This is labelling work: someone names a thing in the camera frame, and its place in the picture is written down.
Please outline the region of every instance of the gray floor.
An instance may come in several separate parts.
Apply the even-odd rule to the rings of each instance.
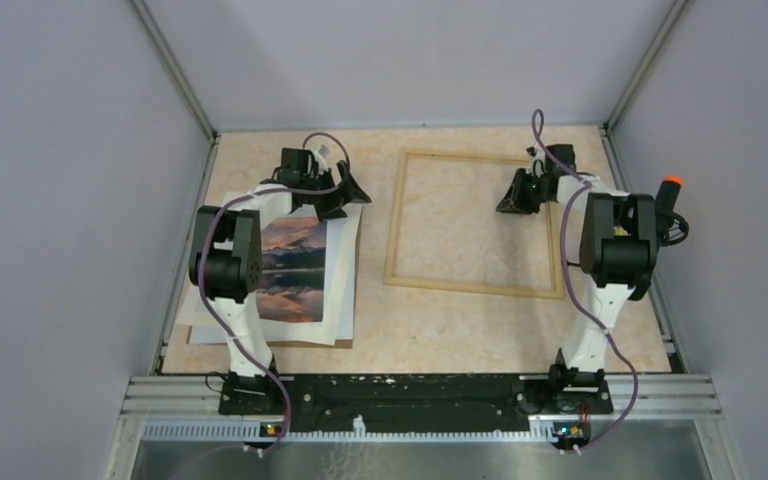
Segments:
[[[215,443],[143,442],[133,480],[190,479],[709,479],[692,422],[628,422],[581,457],[510,443],[286,444],[273,455]]]

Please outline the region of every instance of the sunset sky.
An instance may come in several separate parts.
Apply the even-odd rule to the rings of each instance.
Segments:
[[[279,218],[263,230],[263,249],[299,245],[324,248],[326,227],[325,222],[319,223],[316,217]]]

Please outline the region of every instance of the white wall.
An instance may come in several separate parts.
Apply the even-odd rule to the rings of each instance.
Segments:
[[[214,126],[602,122],[672,0],[149,0]]]
[[[684,177],[690,238],[658,268],[749,478],[768,478],[768,2],[695,2],[617,138],[636,189]]]
[[[0,479],[100,476],[205,154],[124,0],[0,0]]]

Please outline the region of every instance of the orange tip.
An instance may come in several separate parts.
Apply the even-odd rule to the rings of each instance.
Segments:
[[[681,177],[676,177],[675,175],[668,175],[668,176],[664,177],[664,181],[665,182],[677,183],[679,186],[682,185]]]

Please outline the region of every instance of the metal frame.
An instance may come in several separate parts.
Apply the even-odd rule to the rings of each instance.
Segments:
[[[195,211],[203,202],[207,192],[207,185],[217,154],[219,135],[211,126],[204,109],[184,76],[181,66],[175,59],[171,48],[152,17],[145,1],[128,0],[128,2],[132,5],[135,15],[146,29],[146,33],[151,39],[171,81],[182,95],[187,107],[199,123],[199,127],[212,140],[193,208],[193,211]],[[634,75],[624,89],[610,118],[601,129],[603,146],[608,156],[614,181],[620,188],[628,189],[631,186],[625,174],[622,159],[616,150],[613,133],[621,123],[637,91],[645,82],[664,43],[674,31],[675,25],[690,4],[692,4],[692,0],[676,0],[673,2],[661,28],[658,30]],[[186,273],[185,255],[187,248],[189,248],[189,240],[187,240],[184,252],[182,253],[176,273],[174,289],[170,293],[167,304],[166,323],[159,340],[159,355],[157,358],[160,358],[164,353],[163,344],[168,339],[169,332],[171,331],[172,319],[179,300],[181,284]],[[661,324],[665,341],[675,342],[675,345],[672,343],[668,344],[668,352],[677,350],[675,357],[679,358],[678,353],[684,351],[682,348],[683,344],[678,336],[678,332],[671,323],[671,311],[659,284],[660,282],[656,274],[654,285],[650,289],[652,302]],[[678,370],[681,370],[681,362],[679,362]],[[523,375],[522,378],[544,378],[544,376]],[[620,412],[627,405],[631,395],[631,376],[609,375],[607,380],[613,395],[615,409],[617,412]],[[209,378],[207,379],[207,384],[218,390],[221,387],[221,380]],[[163,428],[160,428],[164,425],[169,427],[172,425],[170,422],[184,422],[186,425],[181,423],[180,426],[182,428],[237,425],[241,426],[241,429],[238,430],[239,432],[252,434],[252,430],[246,428],[246,419],[222,417],[218,414],[219,395],[219,393],[211,391],[206,387],[203,376],[132,378],[120,412],[105,478],[109,480],[129,479],[143,433],[148,429],[154,435],[150,438],[155,438],[157,435],[163,434],[162,432],[174,433],[176,432],[175,430],[169,430],[168,428],[163,430]],[[731,441],[731,435],[725,423],[713,383],[707,374],[644,374],[640,376],[639,395],[637,404],[629,416],[630,419],[642,421],[694,420],[712,478],[714,480],[742,480],[746,478],[742,470],[742,464],[735,454],[736,449]],[[617,414],[606,416],[594,415],[593,417],[594,420],[609,420],[616,418],[616,416]],[[575,417],[564,415],[535,415],[529,418],[537,426],[538,431],[546,422],[574,419]],[[187,438],[188,435],[190,438],[195,438],[197,435],[194,435],[193,432],[197,431],[204,432],[203,429],[184,430],[177,431],[174,436],[179,439]],[[492,435],[487,434],[483,438],[488,438],[491,441],[499,441],[501,439],[501,437],[495,438]],[[293,439],[297,441],[303,440],[302,436],[296,438],[296,436],[290,434],[288,437],[291,441]],[[359,439],[360,437],[357,436],[347,438],[350,441],[360,441]],[[462,440],[474,441],[475,439],[469,436],[454,439],[454,441]],[[527,436],[521,436],[508,440],[528,441],[528,438]],[[434,438],[433,441],[440,441],[440,437]]]

